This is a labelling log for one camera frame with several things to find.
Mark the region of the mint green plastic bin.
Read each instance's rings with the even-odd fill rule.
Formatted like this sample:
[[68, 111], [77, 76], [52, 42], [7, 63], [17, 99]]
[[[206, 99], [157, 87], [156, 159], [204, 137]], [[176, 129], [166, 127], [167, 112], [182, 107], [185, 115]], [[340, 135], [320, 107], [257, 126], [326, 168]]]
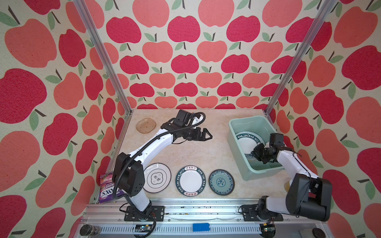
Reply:
[[279, 163], [258, 161], [251, 152], [259, 144], [269, 142], [275, 128], [264, 116], [232, 119], [228, 123], [228, 144], [245, 181], [271, 177], [284, 170]]

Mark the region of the large green rim lettered plate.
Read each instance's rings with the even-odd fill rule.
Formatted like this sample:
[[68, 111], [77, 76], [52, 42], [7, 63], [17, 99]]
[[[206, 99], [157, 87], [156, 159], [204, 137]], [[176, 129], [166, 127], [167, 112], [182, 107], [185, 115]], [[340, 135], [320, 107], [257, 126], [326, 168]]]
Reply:
[[206, 185], [205, 173], [197, 166], [185, 166], [177, 172], [175, 185], [178, 192], [184, 196], [200, 195]]

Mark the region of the teal blue patterned plate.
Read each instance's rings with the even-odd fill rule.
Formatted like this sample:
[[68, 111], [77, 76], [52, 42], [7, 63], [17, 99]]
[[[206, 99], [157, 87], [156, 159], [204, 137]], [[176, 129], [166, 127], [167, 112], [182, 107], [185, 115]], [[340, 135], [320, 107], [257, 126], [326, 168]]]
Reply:
[[231, 194], [235, 188], [233, 176], [223, 169], [213, 171], [209, 176], [208, 182], [211, 190], [221, 196]]

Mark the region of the white plate black line pattern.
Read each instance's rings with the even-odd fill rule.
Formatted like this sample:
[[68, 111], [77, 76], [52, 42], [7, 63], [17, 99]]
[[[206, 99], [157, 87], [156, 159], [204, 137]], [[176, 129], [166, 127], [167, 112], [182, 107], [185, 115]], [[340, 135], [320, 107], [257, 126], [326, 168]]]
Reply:
[[171, 181], [171, 171], [163, 163], [149, 165], [144, 170], [145, 184], [143, 189], [149, 193], [159, 193], [165, 190]]

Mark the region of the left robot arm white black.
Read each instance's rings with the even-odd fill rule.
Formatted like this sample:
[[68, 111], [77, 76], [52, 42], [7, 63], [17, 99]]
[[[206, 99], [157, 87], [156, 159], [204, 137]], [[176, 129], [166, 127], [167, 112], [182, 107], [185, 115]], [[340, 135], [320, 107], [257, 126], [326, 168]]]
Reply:
[[130, 207], [142, 216], [148, 216], [152, 202], [143, 191], [144, 170], [165, 147], [178, 138], [185, 141], [208, 141], [213, 138], [207, 129], [199, 126], [205, 121], [203, 112], [179, 110], [177, 116], [162, 124], [156, 135], [144, 145], [126, 154], [119, 153], [113, 169], [113, 199], [125, 197]]

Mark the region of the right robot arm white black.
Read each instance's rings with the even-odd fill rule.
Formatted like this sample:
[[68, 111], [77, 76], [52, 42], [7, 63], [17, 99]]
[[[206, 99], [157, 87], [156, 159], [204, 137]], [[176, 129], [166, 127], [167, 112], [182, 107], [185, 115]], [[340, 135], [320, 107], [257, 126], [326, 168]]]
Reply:
[[310, 170], [292, 148], [285, 146], [284, 135], [272, 133], [268, 144], [260, 143], [252, 151], [260, 162], [279, 163], [291, 177], [284, 198], [263, 196], [256, 208], [257, 217], [268, 221], [288, 214], [326, 222], [330, 218], [332, 184]]

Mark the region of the amber translucent glass plate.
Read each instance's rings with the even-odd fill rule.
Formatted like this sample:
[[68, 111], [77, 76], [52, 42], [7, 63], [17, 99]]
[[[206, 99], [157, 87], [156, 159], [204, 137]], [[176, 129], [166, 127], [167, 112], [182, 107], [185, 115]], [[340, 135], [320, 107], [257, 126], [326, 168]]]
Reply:
[[156, 128], [156, 122], [152, 118], [144, 118], [136, 124], [139, 133], [147, 134]]

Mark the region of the green circuit board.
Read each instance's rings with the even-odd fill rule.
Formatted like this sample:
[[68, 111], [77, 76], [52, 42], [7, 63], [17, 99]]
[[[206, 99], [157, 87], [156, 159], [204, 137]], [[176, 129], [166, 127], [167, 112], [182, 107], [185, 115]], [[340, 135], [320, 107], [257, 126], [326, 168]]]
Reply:
[[138, 224], [135, 226], [135, 233], [148, 233], [151, 231], [152, 225], [149, 224]]

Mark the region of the dark glass jar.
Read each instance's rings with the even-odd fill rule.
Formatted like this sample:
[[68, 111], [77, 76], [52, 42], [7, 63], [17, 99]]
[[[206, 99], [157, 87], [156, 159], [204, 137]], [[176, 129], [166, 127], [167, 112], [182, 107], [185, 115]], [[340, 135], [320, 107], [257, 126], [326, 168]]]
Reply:
[[83, 237], [97, 236], [100, 232], [101, 228], [99, 226], [94, 226], [91, 224], [85, 224], [79, 230], [79, 234]]

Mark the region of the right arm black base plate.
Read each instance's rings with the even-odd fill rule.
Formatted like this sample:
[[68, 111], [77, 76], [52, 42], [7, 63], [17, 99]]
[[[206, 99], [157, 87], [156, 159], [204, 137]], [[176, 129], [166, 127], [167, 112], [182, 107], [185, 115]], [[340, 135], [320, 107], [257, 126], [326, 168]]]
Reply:
[[243, 215], [245, 222], [282, 222], [283, 216], [280, 213], [268, 211], [267, 209], [259, 209], [257, 204], [242, 205], [238, 212]]

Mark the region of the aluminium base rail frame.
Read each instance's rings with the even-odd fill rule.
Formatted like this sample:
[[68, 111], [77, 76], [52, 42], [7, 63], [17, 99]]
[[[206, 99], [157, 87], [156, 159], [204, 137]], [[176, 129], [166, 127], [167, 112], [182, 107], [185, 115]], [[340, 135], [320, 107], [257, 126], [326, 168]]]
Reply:
[[[327, 223], [283, 215], [282, 222], [245, 222], [238, 212], [242, 205], [253, 205], [256, 199], [198, 199], [153, 198], [153, 206], [165, 206], [164, 220], [156, 222], [126, 222], [128, 204], [116, 201], [88, 205], [81, 219], [74, 225], [72, 237], [79, 234], [85, 224], [99, 226], [101, 232], [90, 238], [135, 238], [147, 233], [135, 233], [138, 224], [152, 225], [152, 238], [308, 238], [313, 228], [320, 228], [327, 238], [333, 235]], [[209, 232], [192, 231], [195, 223], [209, 223]]]

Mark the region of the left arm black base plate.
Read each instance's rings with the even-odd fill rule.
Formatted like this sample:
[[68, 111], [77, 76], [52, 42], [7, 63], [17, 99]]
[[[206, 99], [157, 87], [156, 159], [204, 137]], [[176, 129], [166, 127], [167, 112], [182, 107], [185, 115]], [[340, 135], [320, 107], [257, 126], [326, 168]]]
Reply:
[[162, 222], [164, 220], [165, 206], [148, 206], [142, 214], [149, 217], [146, 218], [139, 214], [139, 210], [128, 206], [127, 211], [125, 212], [124, 221], [126, 222], [146, 222], [152, 221], [152, 218], [157, 222]]

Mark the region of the blue block on rail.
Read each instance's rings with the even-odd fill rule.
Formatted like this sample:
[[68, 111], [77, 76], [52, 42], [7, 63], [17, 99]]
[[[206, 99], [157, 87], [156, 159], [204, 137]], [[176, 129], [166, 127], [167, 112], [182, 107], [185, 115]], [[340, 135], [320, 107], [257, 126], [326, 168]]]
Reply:
[[192, 225], [192, 231], [196, 232], [209, 232], [210, 224], [209, 223], [195, 223]]

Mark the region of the left aluminium frame post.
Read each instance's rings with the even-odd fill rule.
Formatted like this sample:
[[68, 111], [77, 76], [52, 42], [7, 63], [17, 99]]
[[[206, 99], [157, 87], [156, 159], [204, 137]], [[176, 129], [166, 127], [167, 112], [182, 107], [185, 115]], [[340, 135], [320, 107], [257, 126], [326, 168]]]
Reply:
[[117, 73], [115, 72], [113, 65], [111, 63], [111, 59], [108, 55], [108, 52], [98, 34], [95, 22], [92, 19], [91, 13], [86, 5], [86, 2], [85, 1], [73, 1], [73, 2], [84, 26], [86, 27], [86, 30], [90, 36], [90, 39], [92, 40], [94, 44], [94, 47], [104, 66], [104, 69], [106, 70], [106, 73], [108, 74], [112, 82], [112, 85], [114, 89], [116, 90], [116, 94], [119, 97], [122, 103], [122, 106], [124, 107], [127, 115], [131, 117], [133, 114], [133, 110], [124, 94], [124, 90], [122, 88], [121, 82], [119, 81]]

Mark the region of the aluminium frame post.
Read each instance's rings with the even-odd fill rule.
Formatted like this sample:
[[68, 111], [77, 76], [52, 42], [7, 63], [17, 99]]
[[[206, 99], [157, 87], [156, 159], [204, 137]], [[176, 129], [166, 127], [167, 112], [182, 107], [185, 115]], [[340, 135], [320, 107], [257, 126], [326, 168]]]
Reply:
[[306, 36], [304, 40], [301, 42], [300, 47], [296, 51], [295, 56], [293, 57], [286, 73], [284, 76], [282, 76], [280, 83], [277, 87], [277, 89], [274, 92], [274, 95], [271, 97], [266, 109], [264, 110], [264, 114], [269, 118], [270, 113], [272, 109], [274, 108], [276, 102], [278, 101], [280, 95], [282, 94], [283, 90], [286, 87], [287, 82], [291, 78], [291, 76], [294, 74], [295, 70], [299, 66], [301, 60], [303, 59], [305, 53], [311, 46], [313, 40], [315, 39], [316, 35], [318, 34], [319, 30], [323, 26], [327, 16], [330, 14], [332, 9], [334, 8], [335, 4], [338, 1], [334, 0], [327, 0], [322, 3], [322, 6], [318, 10], [318, 13], [313, 20], [311, 27], [309, 28], [308, 32], [306, 33]]
[[86, 2], [85, 1], [73, 1], [73, 2], [84, 26], [86, 27], [86, 30], [90, 36], [90, 39], [92, 40], [94, 44], [94, 47], [104, 66], [104, 69], [106, 70], [106, 73], [108, 74], [112, 82], [112, 85], [114, 89], [116, 90], [116, 94], [119, 97], [122, 103], [122, 106], [124, 107], [127, 115], [131, 117], [133, 114], [133, 110], [124, 94], [124, 90], [122, 88], [121, 82], [119, 81], [117, 73], [115, 72], [113, 65], [111, 63], [111, 59], [108, 55], [108, 52], [98, 34], [95, 22], [92, 19], [91, 13], [86, 5]]

